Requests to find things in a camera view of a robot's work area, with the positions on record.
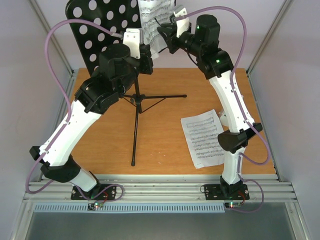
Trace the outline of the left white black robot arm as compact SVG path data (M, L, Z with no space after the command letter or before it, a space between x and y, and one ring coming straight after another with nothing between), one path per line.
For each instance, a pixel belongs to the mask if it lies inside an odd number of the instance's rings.
M71 114L66 115L52 136L29 150L42 164L43 175L59 183L78 186L89 199L101 193L100 183L73 159L71 152L89 127L131 88L139 74L152 74L151 47L138 47L134 56L123 43L109 45L98 57L98 67L75 93Z

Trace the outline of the white metronome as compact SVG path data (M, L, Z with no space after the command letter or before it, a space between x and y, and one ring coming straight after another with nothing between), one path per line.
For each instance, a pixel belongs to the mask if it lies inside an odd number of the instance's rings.
M227 119L227 115L226 115L225 111L224 110L220 111L218 113L218 116L219 116L220 123L223 126L228 127L229 124L228 124L228 119Z

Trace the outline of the small circuit board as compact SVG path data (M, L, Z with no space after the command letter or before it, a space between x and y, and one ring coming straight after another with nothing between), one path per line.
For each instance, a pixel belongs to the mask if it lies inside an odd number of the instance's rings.
M224 203L224 206L225 206L227 209L234 209L234 208L240 208L240 207L242 206L242 203L241 203L241 202L231 201L231 202L225 202L225 203Z
M87 205L88 211L96 211L98 209L101 209L104 206L103 202L95 202L95 203L89 203Z

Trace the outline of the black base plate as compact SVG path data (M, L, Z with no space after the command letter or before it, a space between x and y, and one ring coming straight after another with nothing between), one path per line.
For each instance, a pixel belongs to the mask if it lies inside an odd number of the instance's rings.
M242 184L238 190L233 193L224 194L219 184L205 184L203 185L205 199L207 201L241 201L249 200L249 190L246 184Z
M90 191L84 191L78 186L73 186L71 200L115 201L116 194L122 194L122 186L118 184L98 184Z

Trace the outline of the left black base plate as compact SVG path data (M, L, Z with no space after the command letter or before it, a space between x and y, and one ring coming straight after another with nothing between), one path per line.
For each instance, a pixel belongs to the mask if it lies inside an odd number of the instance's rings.
M118 184L98 184L90 191L84 191L78 186L73 186L71 200L115 201L116 194L122 194L122 186Z

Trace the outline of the black music stand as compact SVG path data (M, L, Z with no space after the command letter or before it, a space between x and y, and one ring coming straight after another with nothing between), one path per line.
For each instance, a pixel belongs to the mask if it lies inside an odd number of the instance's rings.
M135 107L135 119L147 95L140 93L139 74L153 72L151 48L143 43L135 0L70 0L65 15L90 74L75 98L86 113L104 114L120 98Z

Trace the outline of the white sheet music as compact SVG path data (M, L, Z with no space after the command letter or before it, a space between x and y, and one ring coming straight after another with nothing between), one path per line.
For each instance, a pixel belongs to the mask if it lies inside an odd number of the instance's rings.
M160 24L168 23L175 7L174 0L138 0L140 22L143 30L143 42L150 45L151 58L159 57L167 44L158 32Z
M223 127L216 111L180 120L188 150L196 169L219 166L224 163L224 150L218 142Z

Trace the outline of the aluminium frame rail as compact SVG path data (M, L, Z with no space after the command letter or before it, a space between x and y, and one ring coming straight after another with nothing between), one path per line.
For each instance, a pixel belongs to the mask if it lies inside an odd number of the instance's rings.
M102 184L119 184L124 187L120 202L128 203L202 203L205 201L202 186L218 184L219 175L210 174L99 174ZM248 182L249 202L297 202L293 185L279 181L274 174L245 175Z

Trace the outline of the left small circuit board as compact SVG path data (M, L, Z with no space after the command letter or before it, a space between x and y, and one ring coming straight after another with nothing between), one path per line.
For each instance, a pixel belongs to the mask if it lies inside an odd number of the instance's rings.
M89 203L87 205L88 211L96 211L98 209L101 209L104 206L103 202L95 202L95 203Z

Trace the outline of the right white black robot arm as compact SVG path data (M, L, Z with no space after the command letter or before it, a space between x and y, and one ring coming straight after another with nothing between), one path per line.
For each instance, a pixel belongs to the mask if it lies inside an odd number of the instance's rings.
M232 75L232 60L226 51L219 48L220 30L217 18L209 14L197 17L194 33L191 32L191 23L186 19L157 27L171 54L182 49L195 56L197 67L209 80L221 102L228 130L217 136L224 150L220 192L229 199L238 195L244 185L239 177L238 164L249 140L263 127L248 113L236 77Z

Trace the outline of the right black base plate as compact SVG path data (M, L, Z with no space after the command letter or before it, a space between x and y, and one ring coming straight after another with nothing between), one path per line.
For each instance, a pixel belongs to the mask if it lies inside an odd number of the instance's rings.
M203 185L205 199L207 201L241 201L249 200L249 190L246 184L242 184L238 190L233 193L224 194L219 184L205 184Z

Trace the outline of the right small circuit board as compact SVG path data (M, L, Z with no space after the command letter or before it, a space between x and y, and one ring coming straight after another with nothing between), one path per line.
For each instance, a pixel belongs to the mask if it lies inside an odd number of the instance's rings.
M242 206L242 203L241 203L241 202L231 201L231 202L225 202L225 203L224 203L224 206L225 206L227 209L234 209L234 208L240 208L240 207Z

